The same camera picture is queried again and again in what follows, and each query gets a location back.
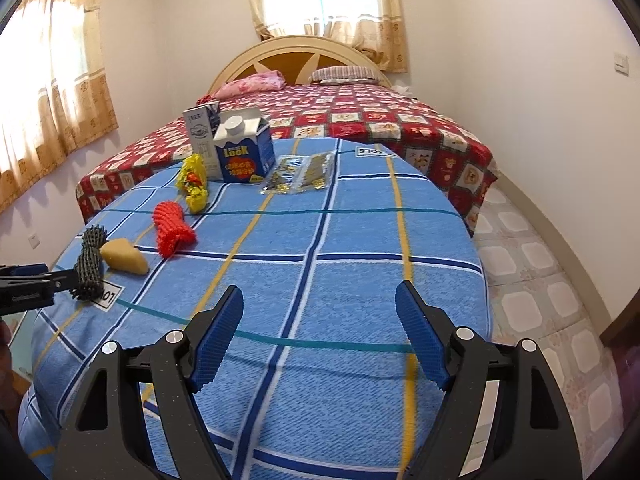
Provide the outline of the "yellow sponge wedge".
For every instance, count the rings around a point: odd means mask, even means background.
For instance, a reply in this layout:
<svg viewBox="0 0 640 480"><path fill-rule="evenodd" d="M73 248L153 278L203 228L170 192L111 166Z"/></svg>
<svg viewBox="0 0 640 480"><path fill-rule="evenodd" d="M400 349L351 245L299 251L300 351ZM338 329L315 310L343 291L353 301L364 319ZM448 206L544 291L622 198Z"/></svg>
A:
<svg viewBox="0 0 640 480"><path fill-rule="evenodd" d="M137 275L149 272L149 263L145 256L126 238L108 240L100 248L100 255L112 270Z"/></svg>

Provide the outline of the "red foam net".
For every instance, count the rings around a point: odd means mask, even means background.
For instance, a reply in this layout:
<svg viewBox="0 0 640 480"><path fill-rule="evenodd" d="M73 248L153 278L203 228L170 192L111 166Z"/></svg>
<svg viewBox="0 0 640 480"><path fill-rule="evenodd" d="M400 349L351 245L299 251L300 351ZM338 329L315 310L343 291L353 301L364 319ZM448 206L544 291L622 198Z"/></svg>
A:
<svg viewBox="0 0 640 480"><path fill-rule="evenodd" d="M194 229L184 221L182 207L165 200L157 204L152 212L156 229L156 248L163 258L170 258L180 247L196 242Z"/></svg>

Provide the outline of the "light blue trash bin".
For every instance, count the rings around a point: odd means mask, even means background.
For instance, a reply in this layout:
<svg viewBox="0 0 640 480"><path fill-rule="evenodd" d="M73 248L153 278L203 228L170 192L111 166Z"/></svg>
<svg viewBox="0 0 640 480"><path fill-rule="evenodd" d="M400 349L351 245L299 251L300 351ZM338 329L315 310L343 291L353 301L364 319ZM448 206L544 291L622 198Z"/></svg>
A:
<svg viewBox="0 0 640 480"><path fill-rule="evenodd" d="M11 331L9 348L14 372L32 381L32 333L36 312L27 311L5 316L4 322Z"/></svg>

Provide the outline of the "white blanket label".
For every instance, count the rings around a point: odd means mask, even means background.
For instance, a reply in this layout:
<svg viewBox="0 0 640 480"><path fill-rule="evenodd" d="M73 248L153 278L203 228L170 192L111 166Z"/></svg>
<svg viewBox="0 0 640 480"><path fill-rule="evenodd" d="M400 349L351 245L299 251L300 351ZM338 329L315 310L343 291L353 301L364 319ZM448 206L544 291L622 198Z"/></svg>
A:
<svg viewBox="0 0 640 480"><path fill-rule="evenodd" d="M115 284L110 281L103 281L99 290L99 295L96 298L90 300L90 304L93 307L107 312L111 307L119 300L120 295L124 291L125 287L119 284Z"/></svg>
<svg viewBox="0 0 640 480"><path fill-rule="evenodd" d="M388 153L380 148L367 148L366 146L358 146L355 150L357 157L387 157Z"/></svg>

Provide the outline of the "blue plaid blanket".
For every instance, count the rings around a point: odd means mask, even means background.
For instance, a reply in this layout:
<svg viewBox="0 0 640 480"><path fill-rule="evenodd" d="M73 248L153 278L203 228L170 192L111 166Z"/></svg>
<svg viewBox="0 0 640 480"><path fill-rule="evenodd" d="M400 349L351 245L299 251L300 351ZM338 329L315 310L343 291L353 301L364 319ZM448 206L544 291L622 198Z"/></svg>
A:
<svg viewBox="0 0 640 480"><path fill-rule="evenodd" d="M425 439L442 392L416 369L395 309L410 281L456 325L491 331L484 269L444 194L393 154L357 157L355 142L280 140L278 155L333 152L324 190L267 195L214 182L189 218L196 242L170 258L152 212L177 196L176 167L137 185L98 217L133 242L144 275L107 312L64 292L39 311L32 386L18 437L50 472L81 379L107 341L145 346L242 290L244 312L215 379L196 403L235 479L393 479Z"/></svg>

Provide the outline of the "yellow crumpled plastic wrapper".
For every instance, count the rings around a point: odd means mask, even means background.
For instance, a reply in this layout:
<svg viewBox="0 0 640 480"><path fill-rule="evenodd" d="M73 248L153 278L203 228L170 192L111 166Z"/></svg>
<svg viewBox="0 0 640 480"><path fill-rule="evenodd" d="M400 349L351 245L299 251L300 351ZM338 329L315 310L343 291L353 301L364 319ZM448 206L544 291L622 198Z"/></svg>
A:
<svg viewBox="0 0 640 480"><path fill-rule="evenodd" d="M199 214L205 209L208 200L207 174L200 154L192 154L182 162L176 187L191 214Z"/></svg>

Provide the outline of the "clear gold packet left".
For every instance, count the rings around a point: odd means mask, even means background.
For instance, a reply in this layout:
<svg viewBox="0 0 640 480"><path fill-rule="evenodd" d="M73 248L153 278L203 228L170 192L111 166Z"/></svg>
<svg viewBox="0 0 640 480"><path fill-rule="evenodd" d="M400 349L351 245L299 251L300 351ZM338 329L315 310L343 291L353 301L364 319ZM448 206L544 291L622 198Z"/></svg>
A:
<svg viewBox="0 0 640 480"><path fill-rule="evenodd" d="M262 182L262 194L292 194L298 191L300 173L305 163L304 156L280 156L270 173Z"/></svg>

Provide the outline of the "clear gold packet right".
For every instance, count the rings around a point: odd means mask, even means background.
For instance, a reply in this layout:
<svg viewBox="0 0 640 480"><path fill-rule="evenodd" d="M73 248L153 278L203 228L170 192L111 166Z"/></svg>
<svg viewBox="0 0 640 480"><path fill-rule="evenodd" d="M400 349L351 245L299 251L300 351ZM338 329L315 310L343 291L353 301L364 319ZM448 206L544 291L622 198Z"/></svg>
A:
<svg viewBox="0 0 640 480"><path fill-rule="evenodd" d="M310 155L303 164L303 169L296 182L296 190L306 192L327 188L334 171L334 162L333 152Z"/></svg>

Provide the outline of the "blue milk carton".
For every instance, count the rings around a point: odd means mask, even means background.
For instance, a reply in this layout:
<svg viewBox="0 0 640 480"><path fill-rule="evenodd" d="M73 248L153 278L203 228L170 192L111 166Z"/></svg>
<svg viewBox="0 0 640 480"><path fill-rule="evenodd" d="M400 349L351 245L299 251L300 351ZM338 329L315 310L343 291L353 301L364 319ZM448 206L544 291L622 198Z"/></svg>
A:
<svg viewBox="0 0 640 480"><path fill-rule="evenodd" d="M224 110L214 147L227 183L260 183L276 161L269 122L257 107Z"/></svg>

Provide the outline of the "left window curtain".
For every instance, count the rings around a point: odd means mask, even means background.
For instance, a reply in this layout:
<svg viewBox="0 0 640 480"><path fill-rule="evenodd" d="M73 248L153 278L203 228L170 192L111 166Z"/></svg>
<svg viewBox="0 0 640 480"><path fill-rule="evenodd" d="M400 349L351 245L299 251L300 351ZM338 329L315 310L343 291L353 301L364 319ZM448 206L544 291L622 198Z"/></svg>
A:
<svg viewBox="0 0 640 480"><path fill-rule="evenodd" d="M100 0L22 0L1 33L1 206L117 130Z"/></svg>

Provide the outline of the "window curtain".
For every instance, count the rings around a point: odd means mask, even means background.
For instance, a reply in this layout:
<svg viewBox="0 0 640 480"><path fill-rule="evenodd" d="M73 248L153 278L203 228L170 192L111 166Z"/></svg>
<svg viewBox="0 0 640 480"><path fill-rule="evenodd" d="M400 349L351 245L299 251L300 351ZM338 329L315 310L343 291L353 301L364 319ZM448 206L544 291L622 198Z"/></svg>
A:
<svg viewBox="0 0 640 480"><path fill-rule="evenodd" d="M261 40L314 36L351 47L386 73L409 68L400 0L248 0Z"/></svg>
<svg viewBox="0 0 640 480"><path fill-rule="evenodd" d="M1 33L1 206L117 130L100 0L22 0Z"/></svg>

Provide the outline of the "grey white tall carton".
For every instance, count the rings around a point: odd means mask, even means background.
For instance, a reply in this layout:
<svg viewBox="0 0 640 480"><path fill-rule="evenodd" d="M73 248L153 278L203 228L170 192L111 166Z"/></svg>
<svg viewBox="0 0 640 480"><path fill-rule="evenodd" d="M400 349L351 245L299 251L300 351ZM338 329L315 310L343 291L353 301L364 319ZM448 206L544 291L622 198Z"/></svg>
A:
<svg viewBox="0 0 640 480"><path fill-rule="evenodd" d="M192 152L203 159L209 180L221 181L222 173L216 152L215 136L220 124L219 103L209 101L192 106L182 113L189 133Z"/></svg>

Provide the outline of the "pink pillow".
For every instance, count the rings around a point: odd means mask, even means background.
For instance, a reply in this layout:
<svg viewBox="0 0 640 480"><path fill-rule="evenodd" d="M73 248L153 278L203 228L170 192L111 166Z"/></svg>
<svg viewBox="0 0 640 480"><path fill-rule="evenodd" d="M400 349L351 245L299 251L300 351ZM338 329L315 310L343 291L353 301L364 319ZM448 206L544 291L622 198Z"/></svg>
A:
<svg viewBox="0 0 640 480"><path fill-rule="evenodd" d="M226 82L215 92L210 92L209 96L214 100L224 101L244 94L281 90L285 86L286 81L278 70L267 70Z"/></svg>

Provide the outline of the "cream wooden headboard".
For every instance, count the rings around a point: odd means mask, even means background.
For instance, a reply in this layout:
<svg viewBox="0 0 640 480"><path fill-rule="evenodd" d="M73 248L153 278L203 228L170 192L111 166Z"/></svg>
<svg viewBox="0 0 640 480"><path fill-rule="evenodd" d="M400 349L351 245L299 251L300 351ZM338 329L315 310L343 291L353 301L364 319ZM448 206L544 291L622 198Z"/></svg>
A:
<svg viewBox="0 0 640 480"><path fill-rule="evenodd" d="M229 81L278 70L287 84L309 84L315 70L330 66L366 66L380 78L380 84L392 83L370 58L340 42L316 36L283 36L261 41L240 53L214 79L208 89L215 93Z"/></svg>

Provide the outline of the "white wall switch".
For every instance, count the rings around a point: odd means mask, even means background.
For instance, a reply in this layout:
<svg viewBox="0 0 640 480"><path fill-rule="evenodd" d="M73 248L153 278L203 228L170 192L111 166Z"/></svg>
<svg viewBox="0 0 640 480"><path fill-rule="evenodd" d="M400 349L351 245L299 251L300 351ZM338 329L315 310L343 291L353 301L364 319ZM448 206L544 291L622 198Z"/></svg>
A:
<svg viewBox="0 0 640 480"><path fill-rule="evenodd" d="M618 52L614 53L614 70L616 73L625 77L630 75L630 62L629 56Z"/></svg>

